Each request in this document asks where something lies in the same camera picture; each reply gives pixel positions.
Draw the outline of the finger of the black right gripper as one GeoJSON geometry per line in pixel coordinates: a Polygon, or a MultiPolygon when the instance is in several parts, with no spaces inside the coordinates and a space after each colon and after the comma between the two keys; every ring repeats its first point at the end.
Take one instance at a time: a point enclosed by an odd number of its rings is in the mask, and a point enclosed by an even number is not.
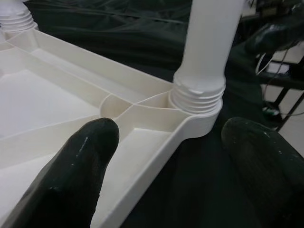
{"type": "Polygon", "coordinates": [[[246,51],[279,51],[294,44],[294,38],[288,26],[266,24],[254,33],[246,42],[246,51]]]}

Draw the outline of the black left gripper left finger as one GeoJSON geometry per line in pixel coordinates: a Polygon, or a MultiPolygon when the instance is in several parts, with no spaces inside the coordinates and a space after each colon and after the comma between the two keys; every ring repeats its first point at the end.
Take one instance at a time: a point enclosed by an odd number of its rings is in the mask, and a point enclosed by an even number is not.
{"type": "Polygon", "coordinates": [[[88,228],[119,143],[110,118],[87,122],[41,169],[4,221],[6,228],[88,228]]]}

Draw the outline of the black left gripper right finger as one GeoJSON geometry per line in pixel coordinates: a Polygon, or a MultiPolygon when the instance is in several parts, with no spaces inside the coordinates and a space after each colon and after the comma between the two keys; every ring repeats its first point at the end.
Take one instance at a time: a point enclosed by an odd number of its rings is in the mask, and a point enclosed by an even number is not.
{"type": "Polygon", "coordinates": [[[277,131],[234,117],[221,131],[225,149],[264,228],[304,226],[304,159],[277,131]]]}

